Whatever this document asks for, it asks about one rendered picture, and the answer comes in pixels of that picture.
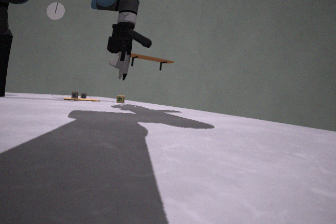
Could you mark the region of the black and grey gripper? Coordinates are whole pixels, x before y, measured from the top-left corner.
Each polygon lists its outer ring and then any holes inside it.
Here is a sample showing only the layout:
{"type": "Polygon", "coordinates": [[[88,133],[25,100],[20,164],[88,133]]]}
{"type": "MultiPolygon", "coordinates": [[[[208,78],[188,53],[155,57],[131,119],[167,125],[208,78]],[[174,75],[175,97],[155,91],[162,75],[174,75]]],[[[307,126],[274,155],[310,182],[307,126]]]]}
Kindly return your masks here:
{"type": "Polygon", "coordinates": [[[135,24],[131,22],[119,22],[113,24],[112,37],[109,37],[107,45],[107,50],[109,52],[117,53],[116,58],[110,60],[109,63],[111,66],[119,69],[119,79],[123,75],[123,80],[125,80],[128,73],[133,40],[131,36],[125,33],[125,30],[128,27],[134,29],[135,24]]]}

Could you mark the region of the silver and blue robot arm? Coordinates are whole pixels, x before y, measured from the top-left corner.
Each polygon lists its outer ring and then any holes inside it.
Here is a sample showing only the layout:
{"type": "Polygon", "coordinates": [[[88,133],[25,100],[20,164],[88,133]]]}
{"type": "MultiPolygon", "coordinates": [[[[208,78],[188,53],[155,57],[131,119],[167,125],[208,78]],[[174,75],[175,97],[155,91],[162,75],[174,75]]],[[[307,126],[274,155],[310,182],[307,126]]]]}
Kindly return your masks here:
{"type": "MultiPolygon", "coordinates": [[[[29,0],[0,0],[0,33],[7,33],[8,24],[8,5],[24,4],[29,0]]],[[[97,10],[119,11],[119,22],[131,22],[136,24],[139,0],[92,0],[91,8],[97,10]]],[[[149,48],[152,42],[149,38],[139,34],[138,32],[127,28],[125,33],[132,37],[133,40],[142,44],[142,46],[149,48]]]]}

